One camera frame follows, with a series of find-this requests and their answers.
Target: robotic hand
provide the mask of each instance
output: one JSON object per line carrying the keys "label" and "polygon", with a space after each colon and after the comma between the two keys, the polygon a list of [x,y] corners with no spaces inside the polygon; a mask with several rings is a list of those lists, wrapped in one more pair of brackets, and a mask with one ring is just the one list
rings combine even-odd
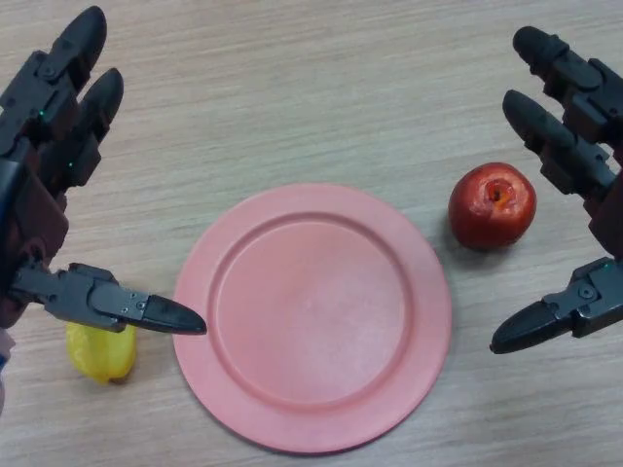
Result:
{"label": "robotic hand", "polygon": [[591,216],[589,229],[614,259],[576,269],[566,290],[543,297],[495,331],[491,350],[521,350],[571,331],[582,338],[623,319],[623,172],[607,166],[614,150],[623,165],[623,80],[595,58],[585,61],[558,36],[526,26],[513,47],[545,83],[543,92],[565,108],[560,123],[536,102],[510,90],[506,119],[538,155],[541,173],[564,195],[578,194]]}
{"label": "robotic hand", "polygon": [[121,74],[111,69],[77,101],[105,39],[102,11],[85,10],[49,53],[30,56],[0,96],[0,333],[32,302],[59,319],[113,332],[128,323],[206,332],[189,308],[124,288],[108,270],[78,264],[48,270],[67,234],[65,193],[93,174],[124,94]]}

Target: red apple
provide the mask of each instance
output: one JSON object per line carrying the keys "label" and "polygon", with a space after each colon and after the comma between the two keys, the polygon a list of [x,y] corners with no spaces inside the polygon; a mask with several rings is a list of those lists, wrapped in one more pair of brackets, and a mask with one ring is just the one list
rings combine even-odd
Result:
{"label": "red apple", "polygon": [[453,234],[463,246],[476,250],[515,243],[535,212],[536,193],[531,183],[503,162],[485,163],[467,173],[448,204]]}

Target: pink plate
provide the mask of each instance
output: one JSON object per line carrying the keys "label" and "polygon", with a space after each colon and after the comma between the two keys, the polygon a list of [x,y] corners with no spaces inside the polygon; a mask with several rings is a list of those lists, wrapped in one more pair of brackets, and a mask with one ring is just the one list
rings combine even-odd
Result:
{"label": "pink plate", "polygon": [[203,235],[175,299],[207,336],[175,337],[184,377],[242,437],[330,452],[404,419],[441,371],[451,303],[441,265],[389,205],[292,185],[248,199]]}

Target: wooden table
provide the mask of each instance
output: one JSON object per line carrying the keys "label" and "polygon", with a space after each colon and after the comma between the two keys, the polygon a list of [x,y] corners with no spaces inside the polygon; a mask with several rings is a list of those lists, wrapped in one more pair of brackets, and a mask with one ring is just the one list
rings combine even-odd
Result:
{"label": "wooden table", "polygon": [[[0,83],[47,48],[88,2],[3,0]],[[454,299],[443,374],[398,428],[362,449],[291,457],[247,444],[207,416],[169,336],[139,333],[128,384],[81,377],[64,326],[34,306],[12,329],[0,465],[620,466],[623,333],[560,338],[524,353],[487,347],[510,313],[566,285],[603,254],[578,198],[539,175],[501,111],[504,92],[540,95],[511,47],[534,24],[623,72],[623,10],[603,1],[143,0],[101,2],[126,97],[56,266],[81,261],[170,296],[202,231],[269,187],[352,185],[404,212],[435,247]],[[525,238],[476,255],[445,234],[460,176],[511,162],[539,205]]]}

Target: table surface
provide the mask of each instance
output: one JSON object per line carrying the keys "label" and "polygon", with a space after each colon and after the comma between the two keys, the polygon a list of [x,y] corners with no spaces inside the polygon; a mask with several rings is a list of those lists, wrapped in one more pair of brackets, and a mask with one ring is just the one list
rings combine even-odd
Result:
{"label": "table surface", "polygon": [[[3,0],[0,83],[48,47],[84,1]],[[56,266],[80,261],[171,296],[203,230],[240,200],[292,182],[360,188],[405,213],[444,265],[450,355],[432,392],[378,441],[293,457],[242,441],[207,416],[169,336],[140,332],[129,382],[81,377],[64,326],[34,306],[13,328],[0,419],[3,466],[586,466],[623,464],[623,334],[560,338],[494,356],[509,313],[561,289],[603,252],[577,198],[539,175],[503,118],[510,88],[541,83],[511,47],[534,24],[623,71],[620,2],[393,0],[102,1],[126,97],[87,187],[72,190]],[[510,251],[479,255],[446,235],[460,176],[511,162],[534,183],[533,225]]]}

